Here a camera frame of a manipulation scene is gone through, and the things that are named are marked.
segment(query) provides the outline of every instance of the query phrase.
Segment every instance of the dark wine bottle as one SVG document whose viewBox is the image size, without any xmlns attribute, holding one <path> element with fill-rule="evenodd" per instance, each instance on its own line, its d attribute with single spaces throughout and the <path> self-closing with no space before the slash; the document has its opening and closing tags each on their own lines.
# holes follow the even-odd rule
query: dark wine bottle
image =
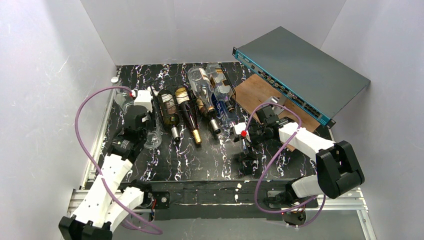
<svg viewBox="0 0 424 240">
<path fill-rule="evenodd" d="M 205 104 L 199 98 L 196 100 L 196 102 L 197 102 L 197 106 L 200 110 L 201 115 L 210 120 L 210 125 L 212 126 L 213 133 L 214 134 L 220 134 L 221 129 L 218 126 L 217 120 L 215 119 L 215 116 L 216 116 L 215 110 L 212 113 L 210 111 L 208 112 L 208 110 L 205 107 Z"/>
<path fill-rule="evenodd" d="M 175 106 L 172 93 L 166 89 L 162 89 L 157 94 L 157 97 L 159 98 L 159 107 L 162 112 L 165 128 L 171 130 L 173 140 L 179 143 L 181 139 L 177 126 L 180 123 L 180 117 L 178 116 L 177 106 Z"/>
<path fill-rule="evenodd" d="M 181 114 L 185 120 L 188 129 L 193 133 L 196 144 L 201 144 L 202 139 L 199 133 L 198 121 L 196 117 L 196 109 L 191 104 L 191 98 L 185 87 L 180 87 L 175 91 L 176 102 L 179 104 Z"/>
</svg>

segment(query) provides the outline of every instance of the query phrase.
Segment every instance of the electrical wire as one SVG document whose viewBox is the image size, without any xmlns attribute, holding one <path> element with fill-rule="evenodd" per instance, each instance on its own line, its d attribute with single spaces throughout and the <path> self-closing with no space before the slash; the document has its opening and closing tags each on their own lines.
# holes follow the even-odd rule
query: electrical wire
<svg viewBox="0 0 424 240">
<path fill-rule="evenodd" d="M 285 109 L 286 111 L 288 111 L 289 113 L 291 113 L 291 114 L 293 114 L 296 118 L 297 118 L 297 120 L 298 120 L 298 125 L 297 125 L 297 130 L 296 131 L 294 131 L 293 132 L 293 134 L 287 139 L 287 141 L 285 141 L 285 143 L 278 149 L 278 151 L 275 153 L 275 155 L 274 156 L 272 156 L 272 158 L 271 158 L 271 160 L 269 161 L 269 163 L 268 163 L 268 165 L 266 165 L 266 167 L 265 167 L 265 170 L 262 172 L 262 174 L 260 175 L 260 177 L 259 177 L 259 179 L 258 179 L 258 181 L 257 181 L 257 184 L 256 184 L 256 188 L 255 188 L 255 190 L 254 190 L 254 203 L 255 203 L 255 205 L 256 205 L 256 207 L 260 210 L 260 211 L 262 211 L 262 212 L 264 212 L 264 213 L 267 213 L 267 214 L 281 214 L 281 213 L 286 213 L 286 212 L 290 212 L 290 211 L 292 211 L 292 210 L 295 210 L 295 209 L 298 209 L 298 208 L 300 208 L 300 207 L 303 207 L 303 206 L 305 206 L 306 204 L 308 204 L 309 202 L 311 202 L 312 200 L 314 200 L 315 198 L 317 198 L 317 196 L 312 196 L 312 197 L 310 197 L 308 200 L 306 200 L 306 201 L 304 201 L 304 202 L 302 202 L 302 203 L 300 203 L 299 205 L 296 205 L 296 206 L 293 206 L 293 207 L 290 207 L 290 208 L 287 208 L 287 209 L 284 209 L 284 210 L 277 210 L 277 211 L 272 211 L 272 210 L 267 210 L 267 209 L 264 209 L 264 208 L 262 208 L 260 205 L 259 205 L 259 202 L 258 202 L 258 192 L 259 192 L 259 188 L 260 188 L 260 186 L 261 186 L 261 183 L 262 183 L 262 181 L 264 180 L 264 178 L 265 178 L 265 175 L 267 174 L 267 172 L 268 172 L 268 170 L 270 169 L 270 167 L 272 166 L 272 164 L 274 163 L 274 161 L 275 161 L 275 159 L 281 154 L 281 152 L 286 148 L 286 146 L 287 146 L 287 144 L 289 144 L 289 142 L 296 136 L 296 134 L 298 133 L 298 131 L 301 129 L 301 125 L 302 125 L 302 119 L 296 114 L 296 113 L 294 113 L 292 110 L 290 110 L 290 109 L 288 109 L 287 107 L 285 107 L 285 106 L 283 106 L 283 105 L 280 105 L 280 104 L 277 104 L 277 103 L 273 103 L 273 102 L 264 102 L 264 103 L 262 103 L 262 104 L 260 104 L 260 105 L 258 105 L 254 110 L 253 110 L 253 112 L 250 114 L 250 117 L 249 117 L 249 119 L 248 119 L 248 121 L 247 121 L 247 124 L 246 124 L 246 129 L 245 129 L 245 131 L 247 131 L 248 129 L 249 129 L 249 125 L 250 125 L 250 123 L 251 123 L 251 121 L 252 121 L 252 118 L 253 118 L 253 116 L 254 116 L 254 114 L 256 113 L 256 111 L 260 108 L 260 107 L 262 107 L 262 106 L 265 106 L 265 105 L 274 105 L 274 106 L 277 106 L 277 107 L 279 107 L 279 108 L 283 108 L 283 109 Z M 326 202 L 326 196 L 324 195 L 324 199 L 323 199 L 323 201 L 322 201 L 322 205 L 321 205 L 321 207 L 320 207 L 320 209 L 318 210 L 318 212 L 316 213 L 316 215 L 310 220 L 310 221 L 308 221 L 307 223 L 305 223 L 305 224 L 303 224 L 303 225 L 301 225 L 301 226 L 298 226 L 298 227 L 305 227 L 305 226 L 307 226 L 307 225 L 309 225 L 312 221 L 314 221 L 317 217 L 318 217 L 318 215 L 321 213 L 321 210 L 323 209 L 323 207 L 324 207 L 324 203 Z"/>
<path fill-rule="evenodd" d="M 131 94 L 131 89 L 129 87 L 126 86 L 110 86 L 110 87 L 105 87 L 103 89 L 100 89 L 98 91 L 96 91 L 95 93 L 91 94 L 89 97 L 87 97 L 79 106 L 78 111 L 76 112 L 75 115 L 75 133 L 76 133 L 76 138 L 78 139 L 79 145 L 81 146 L 82 150 L 84 151 L 84 153 L 87 155 L 87 157 L 90 159 L 91 163 L 94 165 L 94 167 L 96 168 L 97 172 L 98 172 L 98 178 L 101 178 L 101 181 L 103 182 L 103 186 L 106 189 L 106 192 L 109 194 L 109 196 L 112 198 L 112 200 L 114 202 L 116 202 L 121 208 L 123 208 L 126 212 L 128 212 L 130 215 L 134 216 L 136 219 L 140 220 L 141 222 L 145 223 L 146 226 L 152 227 L 153 229 L 155 229 L 156 231 L 150 231 L 150 230 L 145 230 L 145 229 L 141 229 L 137 226 L 135 226 L 132 222 L 126 221 L 126 223 L 131 226 L 132 228 L 137 229 L 140 232 L 143 233 L 147 233 L 147 234 L 154 234 L 154 235 L 161 235 L 163 233 L 163 231 L 157 227 L 154 224 L 149 223 L 147 220 L 145 220 L 144 218 L 142 218 L 141 216 L 139 216 L 137 213 L 135 213 L 134 211 L 132 211 L 131 209 L 129 209 L 127 206 L 125 206 L 124 204 L 122 204 L 121 201 L 119 201 L 117 199 L 117 197 L 114 195 L 114 193 L 111 191 L 111 189 L 108 187 L 108 185 L 106 184 L 105 179 L 103 178 L 103 174 L 102 174 L 102 169 L 100 168 L 100 166 L 97 164 L 97 162 L 94 160 L 93 156 L 90 154 L 90 152 L 87 150 L 86 146 L 84 145 L 81 136 L 80 136 L 80 130 L 78 128 L 78 120 L 80 119 L 80 114 L 81 111 L 83 110 L 83 107 L 87 104 L 87 102 L 92 99 L 94 96 L 96 96 L 97 94 L 107 91 L 107 90 L 112 90 L 112 89 L 123 89 L 127 92 L 129 92 Z"/>
</svg>

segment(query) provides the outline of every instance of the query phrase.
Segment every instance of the black wire rack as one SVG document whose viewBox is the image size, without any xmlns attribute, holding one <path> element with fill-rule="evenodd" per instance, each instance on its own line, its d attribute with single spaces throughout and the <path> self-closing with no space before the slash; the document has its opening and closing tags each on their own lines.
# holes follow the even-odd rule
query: black wire rack
<svg viewBox="0 0 424 240">
<path fill-rule="evenodd" d="M 222 73 L 224 74 L 225 78 L 227 79 L 227 81 L 229 82 L 229 85 L 231 87 L 231 91 L 232 93 L 231 95 L 231 104 L 233 106 L 236 106 L 236 91 L 234 89 L 233 86 L 233 82 L 230 80 L 230 78 L 228 77 L 227 71 L 225 70 L 225 68 L 222 66 L 222 64 L 219 64 L 219 66 L 222 69 Z M 176 113 L 179 116 L 179 119 L 183 119 L 182 118 L 182 112 L 186 111 L 186 110 L 181 110 L 179 107 L 179 104 L 177 102 L 177 96 L 176 96 L 176 91 L 179 88 L 185 88 L 185 90 L 187 91 L 188 97 L 189 97 L 189 104 L 191 108 L 196 109 L 196 114 L 198 114 L 198 106 L 197 106 L 197 98 L 195 97 L 192 87 L 190 85 L 189 79 L 187 78 L 187 73 L 183 73 L 183 74 L 177 74 L 177 75 L 173 75 L 173 76 L 168 76 L 168 77 L 161 77 L 161 78 L 156 78 L 154 80 L 149 80 L 147 82 L 148 86 L 150 87 L 150 91 L 151 91 L 151 95 L 153 96 L 153 102 L 155 105 L 155 109 L 156 109 L 156 116 L 159 117 L 160 122 L 163 126 L 164 129 L 167 129 L 167 126 L 165 125 L 164 122 L 164 117 L 168 117 L 169 113 L 168 110 L 170 108 L 172 108 L 173 106 L 171 104 L 167 104 L 167 102 L 173 100 L 175 108 L 176 108 Z M 170 92 L 170 94 L 172 95 L 172 99 L 169 99 L 167 101 L 163 101 L 163 99 L 160 99 L 158 97 L 158 93 L 161 90 L 168 90 Z"/>
</svg>

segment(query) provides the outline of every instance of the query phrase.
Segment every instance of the gray floor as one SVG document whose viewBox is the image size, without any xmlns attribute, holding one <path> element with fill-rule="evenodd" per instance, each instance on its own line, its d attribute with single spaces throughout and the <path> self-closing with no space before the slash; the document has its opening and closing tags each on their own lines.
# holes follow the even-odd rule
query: gray floor
<svg viewBox="0 0 424 240">
<path fill-rule="evenodd" d="M 308 211 L 312 217 L 314 211 Z M 163 235 L 118 227 L 114 240 L 364 240 L 355 210 L 323 211 L 309 226 L 296 230 L 265 219 L 180 219 L 157 221 Z"/>
</svg>

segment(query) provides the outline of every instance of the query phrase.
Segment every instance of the white cap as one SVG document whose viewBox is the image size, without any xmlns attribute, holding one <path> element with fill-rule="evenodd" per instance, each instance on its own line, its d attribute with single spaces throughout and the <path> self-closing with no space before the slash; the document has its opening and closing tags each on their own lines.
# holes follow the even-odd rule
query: white cap
<svg viewBox="0 0 424 240">
<path fill-rule="evenodd" d="M 112 79 L 110 80 L 113 84 L 116 84 L 117 82 L 119 82 L 119 78 L 117 76 L 112 77 Z"/>
</svg>

